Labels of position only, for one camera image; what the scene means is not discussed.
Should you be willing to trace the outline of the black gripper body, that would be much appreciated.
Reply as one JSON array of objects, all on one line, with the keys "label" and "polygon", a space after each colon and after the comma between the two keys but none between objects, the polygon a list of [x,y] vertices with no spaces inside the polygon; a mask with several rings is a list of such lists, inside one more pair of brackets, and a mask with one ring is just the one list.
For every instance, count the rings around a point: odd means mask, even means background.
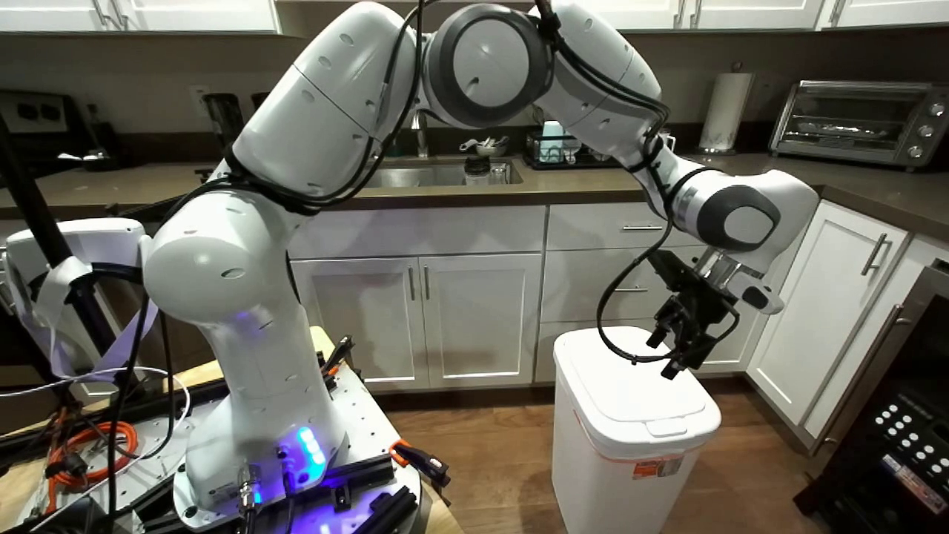
[{"label": "black gripper body", "polygon": [[674,339],[674,351],[680,345],[701,345],[705,360],[714,345],[739,326],[741,314],[736,312],[736,300],[713,289],[670,250],[649,253],[647,262],[670,290],[670,296],[655,312],[655,320],[670,320],[667,339]]}]

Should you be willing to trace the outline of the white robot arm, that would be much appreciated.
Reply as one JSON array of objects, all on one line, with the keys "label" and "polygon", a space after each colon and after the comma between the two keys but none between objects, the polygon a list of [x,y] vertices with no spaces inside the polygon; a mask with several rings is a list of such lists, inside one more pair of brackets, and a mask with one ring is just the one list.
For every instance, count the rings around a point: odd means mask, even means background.
[{"label": "white robot arm", "polygon": [[612,355],[677,376],[704,364],[739,305],[779,305],[764,274],[806,229],[819,192],[784,170],[732,174],[683,157],[653,66],[592,8],[475,0],[423,32],[358,0],[302,47],[143,253],[152,302],[205,335],[226,379],[226,401],[173,474],[186,527],[324,487],[357,435],[317,370],[293,265],[308,243],[357,238],[343,203],[369,188],[401,124],[428,112],[486,131],[529,108],[629,171],[667,232],[704,243],[693,265],[661,247],[643,253],[670,300],[643,351],[601,335]]}]

